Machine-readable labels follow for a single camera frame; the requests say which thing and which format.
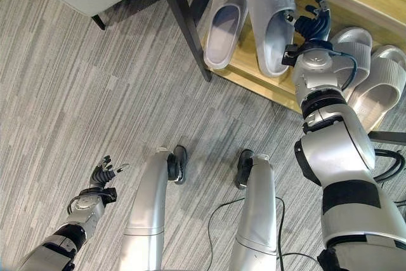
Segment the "slipper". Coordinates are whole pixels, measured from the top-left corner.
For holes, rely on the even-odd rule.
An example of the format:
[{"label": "slipper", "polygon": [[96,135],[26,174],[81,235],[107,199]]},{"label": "slipper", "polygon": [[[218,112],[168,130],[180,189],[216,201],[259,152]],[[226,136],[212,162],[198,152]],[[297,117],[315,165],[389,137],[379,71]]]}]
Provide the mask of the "slipper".
[{"label": "slipper", "polygon": [[210,68],[223,69],[230,63],[247,14],[246,0],[213,0],[204,50]]},{"label": "slipper", "polygon": [[370,60],[369,77],[348,101],[367,133],[398,103],[405,83],[406,54],[395,46],[380,47]]},{"label": "slipper", "polygon": [[282,58],[294,34],[294,27],[285,21],[284,11],[296,9],[294,0],[247,0],[247,3],[259,68],[266,76],[280,76],[288,68],[282,65]]},{"label": "slipper", "polygon": [[[335,51],[350,54],[357,60],[357,75],[343,92],[344,98],[348,101],[354,88],[369,75],[372,37],[365,29],[350,27],[338,32],[330,42]],[[332,57],[332,69],[337,75],[338,85],[342,86],[351,75],[353,62],[348,57],[334,56]]]}]

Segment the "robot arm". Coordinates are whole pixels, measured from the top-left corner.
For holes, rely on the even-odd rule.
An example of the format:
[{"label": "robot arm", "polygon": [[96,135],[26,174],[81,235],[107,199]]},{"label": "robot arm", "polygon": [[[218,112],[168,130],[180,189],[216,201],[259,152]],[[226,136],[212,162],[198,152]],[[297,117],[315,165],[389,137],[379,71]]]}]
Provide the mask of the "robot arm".
[{"label": "robot arm", "polygon": [[286,16],[305,42],[299,48],[287,46],[284,62],[294,65],[292,80],[304,119],[305,135],[295,144],[296,159],[303,175],[323,188],[326,250],[318,260],[329,271],[403,270],[406,224],[370,173],[374,148],[342,96],[331,60],[340,54],[325,35],[330,28],[325,20],[328,7],[317,1],[317,11],[324,14],[316,13],[313,20]]},{"label": "robot arm", "polygon": [[104,157],[93,171],[89,188],[73,198],[64,224],[29,253],[17,271],[71,271],[73,260],[82,246],[93,236],[106,204],[115,202],[115,188],[105,188],[122,167],[112,170],[110,156]]}]

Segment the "gray slipper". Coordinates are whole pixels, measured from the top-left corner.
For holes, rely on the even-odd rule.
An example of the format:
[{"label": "gray slipper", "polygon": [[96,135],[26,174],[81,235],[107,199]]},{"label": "gray slipper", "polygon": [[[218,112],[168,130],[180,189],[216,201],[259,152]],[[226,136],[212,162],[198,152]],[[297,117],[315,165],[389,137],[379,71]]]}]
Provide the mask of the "gray slipper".
[{"label": "gray slipper", "polygon": [[204,50],[210,68],[223,69],[230,63],[247,14],[246,0],[213,0]]},{"label": "gray slipper", "polygon": [[294,27],[285,21],[284,11],[296,9],[294,0],[247,0],[247,3],[259,68],[266,76],[280,76],[288,68],[282,65],[282,57],[294,34]]},{"label": "gray slipper", "polygon": [[406,54],[395,46],[382,46],[370,60],[370,74],[350,96],[351,106],[369,133],[394,107],[406,84]]},{"label": "gray slipper", "polygon": [[[348,101],[354,88],[369,75],[372,37],[363,28],[350,27],[338,32],[330,42],[335,51],[350,54],[357,60],[357,75],[343,92],[345,99]],[[353,70],[353,62],[347,57],[333,56],[332,69],[337,75],[338,85],[342,86]]]}]

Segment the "gray striped carpet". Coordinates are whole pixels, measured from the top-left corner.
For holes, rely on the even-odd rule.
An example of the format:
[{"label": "gray striped carpet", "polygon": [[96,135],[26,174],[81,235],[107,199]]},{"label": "gray striped carpet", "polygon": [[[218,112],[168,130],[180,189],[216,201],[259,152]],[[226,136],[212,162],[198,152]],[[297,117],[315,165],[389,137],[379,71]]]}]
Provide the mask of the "gray striped carpet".
[{"label": "gray striped carpet", "polygon": [[[270,155],[275,168],[277,195],[287,204],[282,250],[318,255],[321,190],[302,177],[293,154],[300,115],[222,78],[204,82],[166,1],[129,14],[132,6],[104,13],[102,32],[59,0],[0,0],[2,266],[11,269],[58,228],[69,199],[110,154],[131,168],[115,179],[119,199],[76,263],[77,270],[115,270],[143,163],[156,147],[177,143],[190,160],[186,184],[167,188],[165,269],[207,267],[210,213],[244,195],[233,186],[243,148]],[[382,129],[405,130],[405,112],[403,100]],[[406,175],[385,189],[405,197]],[[241,207],[214,217],[212,270],[228,267]],[[285,258],[285,269],[320,270],[297,256]]]}]

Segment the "wire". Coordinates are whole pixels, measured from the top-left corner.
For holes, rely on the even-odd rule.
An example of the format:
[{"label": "wire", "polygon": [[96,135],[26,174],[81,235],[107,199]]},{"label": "wire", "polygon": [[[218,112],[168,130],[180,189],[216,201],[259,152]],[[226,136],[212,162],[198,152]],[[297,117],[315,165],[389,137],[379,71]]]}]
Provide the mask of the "wire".
[{"label": "wire", "polygon": [[348,53],[345,53],[345,52],[339,52],[339,53],[340,53],[339,56],[349,58],[350,60],[353,61],[353,64],[354,64],[353,70],[351,71],[350,76],[347,78],[347,80],[345,81],[345,83],[341,87],[341,91],[344,91],[354,81],[355,76],[357,76],[358,65],[357,65],[357,60],[351,54],[348,54]]},{"label": "wire", "polygon": [[382,183],[391,180],[398,175],[405,167],[405,158],[398,152],[386,149],[375,149],[375,155],[379,157],[390,157],[395,159],[395,163],[384,173],[374,177],[377,183]]},{"label": "wire", "polygon": [[70,200],[70,202],[69,202],[69,204],[68,204],[68,206],[67,206],[68,215],[72,214],[72,203],[74,203],[74,201],[79,200],[79,199],[82,198],[82,197],[94,196],[94,195],[97,195],[97,196],[106,196],[106,197],[110,197],[110,199],[114,199],[112,195],[106,194],[106,193],[103,193],[103,192],[90,192],[90,193],[87,193],[87,194],[83,194],[83,195],[79,195],[79,196],[73,197],[73,198]]},{"label": "wire", "polygon": [[288,255],[300,255],[300,256],[304,256],[304,257],[307,257],[307,258],[313,260],[317,265],[319,265],[318,261],[317,261],[314,257],[311,257],[310,255],[307,255],[307,254],[303,254],[303,253],[299,253],[299,252],[288,252],[288,253],[282,254],[282,256],[288,256]]},{"label": "wire", "polygon": [[284,259],[282,258],[282,247],[280,246],[280,236],[282,235],[282,226],[284,225],[284,219],[285,219],[285,201],[280,198],[276,197],[276,199],[279,199],[282,203],[282,217],[280,218],[280,224],[279,224],[279,233],[278,233],[278,254],[279,254],[279,264],[280,264],[280,271],[285,271],[284,268]]},{"label": "wire", "polygon": [[213,264],[213,242],[211,241],[211,236],[210,236],[210,223],[211,223],[211,220],[212,220],[214,214],[215,214],[220,208],[222,208],[223,206],[227,206],[227,205],[229,205],[229,204],[231,204],[231,203],[239,202],[239,201],[244,200],[244,199],[245,199],[245,197],[240,198],[240,199],[236,199],[236,200],[233,200],[233,201],[230,201],[230,202],[226,202],[226,203],[223,203],[223,204],[220,204],[220,205],[211,213],[210,218],[209,218],[209,223],[207,224],[207,234],[208,234],[208,236],[209,236],[209,243],[210,243],[210,263],[209,263],[209,266],[207,267],[206,271],[209,271],[210,268],[211,268],[211,265]]},{"label": "wire", "polygon": [[[275,198],[278,199],[278,200],[280,200],[281,203],[282,203],[282,217],[281,217],[281,219],[280,219],[279,233],[278,233],[278,254],[279,254],[279,256],[277,257],[277,260],[279,260],[279,258],[282,258],[282,257],[284,257],[284,256],[288,256],[288,255],[300,255],[300,256],[304,256],[304,257],[307,257],[307,258],[313,260],[315,263],[317,263],[317,264],[319,265],[318,261],[317,261],[314,257],[311,257],[310,255],[307,255],[307,254],[303,254],[303,253],[299,253],[299,252],[288,252],[288,253],[282,254],[282,248],[281,248],[281,246],[280,246],[280,236],[282,235],[282,226],[283,226],[283,224],[284,224],[284,219],[285,219],[285,202],[284,202],[284,200],[283,200],[282,198],[280,198],[280,197],[275,197]],[[232,203],[236,203],[236,202],[242,201],[242,200],[244,200],[244,199],[245,199],[245,197],[239,198],[239,199],[236,199],[236,200],[233,200],[233,201],[230,201],[230,202],[226,202],[226,203],[223,203],[223,204],[220,204],[220,205],[211,213],[210,218],[209,218],[209,223],[207,224],[207,235],[208,235],[208,237],[209,237],[209,243],[210,243],[210,262],[209,262],[209,266],[206,268],[206,271],[209,271],[210,268],[211,268],[211,265],[213,264],[213,242],[212,242],[212,240],[211,240],[211,235],[210,235],[210,223],[211,223],[211,220],[212,220],[214,214],[216,214],[216,212],[217,212],[219,209],[221,209],[223,206],[228,206],[228,205],[230,205],[230,204],[232,204]],[[281,269],[281,271],[284,271],[284,262],[283,262],[283,259],[280,259],[280,269]]]}]

